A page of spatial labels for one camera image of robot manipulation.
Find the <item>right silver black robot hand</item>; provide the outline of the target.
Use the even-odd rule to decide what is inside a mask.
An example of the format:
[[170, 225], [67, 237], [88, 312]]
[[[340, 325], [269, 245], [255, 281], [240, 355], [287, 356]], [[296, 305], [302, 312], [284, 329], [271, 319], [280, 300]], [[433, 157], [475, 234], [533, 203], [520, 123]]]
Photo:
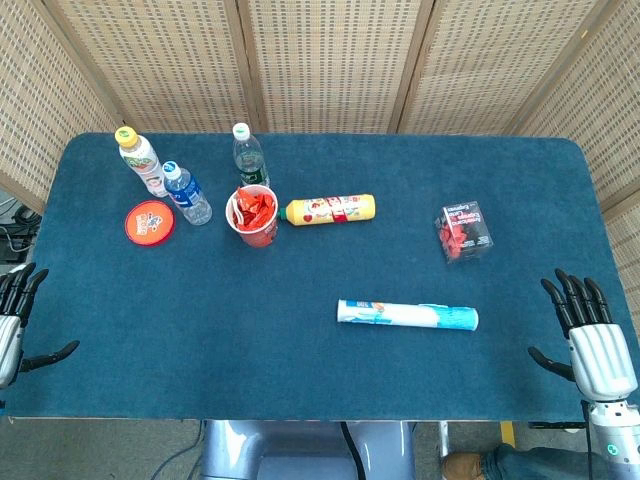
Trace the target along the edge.
[[546, 371], [576, 384], [591, 402], [626, 400], [638, 389], [638, 380], [624, 333], [613, 321], [609, 304], [599, 285], [591, 278], [579, 279], [555, 270], [559, 285], [543, 278], [563, 336], [570, 362], [564, 364], [530, 346], [528, 354]]

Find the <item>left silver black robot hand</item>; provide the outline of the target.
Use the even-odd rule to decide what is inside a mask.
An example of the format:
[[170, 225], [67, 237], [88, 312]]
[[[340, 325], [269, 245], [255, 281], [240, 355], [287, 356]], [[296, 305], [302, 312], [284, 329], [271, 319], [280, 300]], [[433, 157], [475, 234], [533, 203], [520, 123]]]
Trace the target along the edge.
[[73, 340], [48, 355], [25, 357], [23, 341], [35, 296], [49, 270], [34, 272], [34, 262], [1, 275], [1, 389], [13, 384], [20, 373], [56, 364], [80, 345]]

